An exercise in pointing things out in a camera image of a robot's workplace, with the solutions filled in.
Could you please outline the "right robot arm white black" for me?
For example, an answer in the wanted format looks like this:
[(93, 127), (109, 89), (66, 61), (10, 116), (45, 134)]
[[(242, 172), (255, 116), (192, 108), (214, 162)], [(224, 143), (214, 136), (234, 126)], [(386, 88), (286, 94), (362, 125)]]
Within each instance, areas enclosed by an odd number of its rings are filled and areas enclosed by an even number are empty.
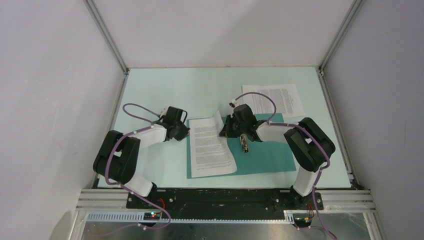
[(225, 119), (220, 137), (237, 138), (246, 135), (252, 142), (288, 144), (299, 170), (290, 188), (291, 204), (304, 209), (311, 202), (311, 193), (322, 170), (328, 167), (336, 147), (318, 124), (305, 117), (297, 124), (258, 120), (247, 104), (231, 103), (232, 114)]

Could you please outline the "teal file folder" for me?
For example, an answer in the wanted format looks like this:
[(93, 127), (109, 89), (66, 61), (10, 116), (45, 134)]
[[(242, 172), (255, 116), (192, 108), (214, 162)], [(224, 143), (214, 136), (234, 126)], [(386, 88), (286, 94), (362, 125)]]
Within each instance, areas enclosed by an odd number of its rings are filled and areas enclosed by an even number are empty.
[(243, 153), (240, 138), (227, 138), (237, 171), (229, 176), (296, 171), (295, 160), (288, 144), (248, 141), (249, 152)]

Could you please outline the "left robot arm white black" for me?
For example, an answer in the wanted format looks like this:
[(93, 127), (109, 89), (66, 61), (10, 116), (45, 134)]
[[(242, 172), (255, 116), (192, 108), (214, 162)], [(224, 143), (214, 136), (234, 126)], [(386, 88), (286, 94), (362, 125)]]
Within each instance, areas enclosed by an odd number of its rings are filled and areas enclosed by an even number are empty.
[(157, 120), (149, 120), (147, 127), (126, 134), (110, 130), (93, 162), (94, 172), (103, 176), (107, 184), (139, 195), (138, 201), (145, 208), (153, 208), (158, 194), (152, 191), (155, 184), (136, 172), (139, 151), (172, 139), (185, 139), (190, 130), (185, 124), (187, 116), (187, 111), (168, 106), (156, 114)]

